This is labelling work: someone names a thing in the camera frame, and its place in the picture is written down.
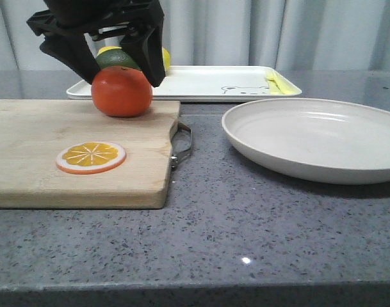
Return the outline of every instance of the metal handle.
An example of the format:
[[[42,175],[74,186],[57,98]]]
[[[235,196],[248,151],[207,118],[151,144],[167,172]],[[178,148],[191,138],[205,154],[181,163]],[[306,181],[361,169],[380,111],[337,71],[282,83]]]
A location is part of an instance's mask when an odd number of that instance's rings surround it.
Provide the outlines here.
[[[190,155],[192,144],[193,144],[193,136],[192,136],[192,130],[189,126],[185,125],[182,122],[177,123],[177,133],[181,131],[189,132],[190,135],[190,141],[189,144],[183,149],[178,152],[175,150],[172,151],[172,156],[170,158],[171,160],[171,166],[172,169],[176,169],[176,167],[183,161],[185,158],[187,158]]]

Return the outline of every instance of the yellow object on tray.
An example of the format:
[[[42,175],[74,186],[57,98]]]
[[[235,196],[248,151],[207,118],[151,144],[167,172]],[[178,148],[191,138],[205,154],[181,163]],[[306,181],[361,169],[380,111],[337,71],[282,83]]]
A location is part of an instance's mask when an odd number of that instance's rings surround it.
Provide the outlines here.
[[[275,70],[267,71],[266,79],[269,84],[270,94],[293,95],[298,93],[296,89],[288,84]]]

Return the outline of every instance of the curtain fold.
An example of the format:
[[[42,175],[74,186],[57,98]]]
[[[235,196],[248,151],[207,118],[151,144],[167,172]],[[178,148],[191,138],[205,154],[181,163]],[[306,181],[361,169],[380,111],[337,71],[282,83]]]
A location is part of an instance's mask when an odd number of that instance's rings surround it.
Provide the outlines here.
[[[390,0],[160,0],[173,65],[390,71]],[[0,70],[67,70],[26,20],[42,0],[0,0]],[[93,42],[94,54],[120,38]]]

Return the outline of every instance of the green lime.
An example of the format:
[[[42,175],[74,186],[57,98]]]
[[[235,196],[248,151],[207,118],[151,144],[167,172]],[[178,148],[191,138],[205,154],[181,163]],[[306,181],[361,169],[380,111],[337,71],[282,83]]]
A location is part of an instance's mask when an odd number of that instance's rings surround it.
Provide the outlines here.
[[[140,70],[135,61],[122,49],[106,50],[95,59],[101,69],[109,66],[124,66]]]

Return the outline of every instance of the toy orange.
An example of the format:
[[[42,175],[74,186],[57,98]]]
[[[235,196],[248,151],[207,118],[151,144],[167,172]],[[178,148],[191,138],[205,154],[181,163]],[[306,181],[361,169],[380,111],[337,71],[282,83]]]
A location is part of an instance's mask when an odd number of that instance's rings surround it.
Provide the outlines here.
[[[112,142],[80,143],[64,149],[56,165],[71,174],[95,174],[109,171],[126,159],[125,150]]]
[[[109,116],[137,116],[152,102],[152,86],[143,72],[123,66],[102,69],[92,81],[91,94],[97,109]]]

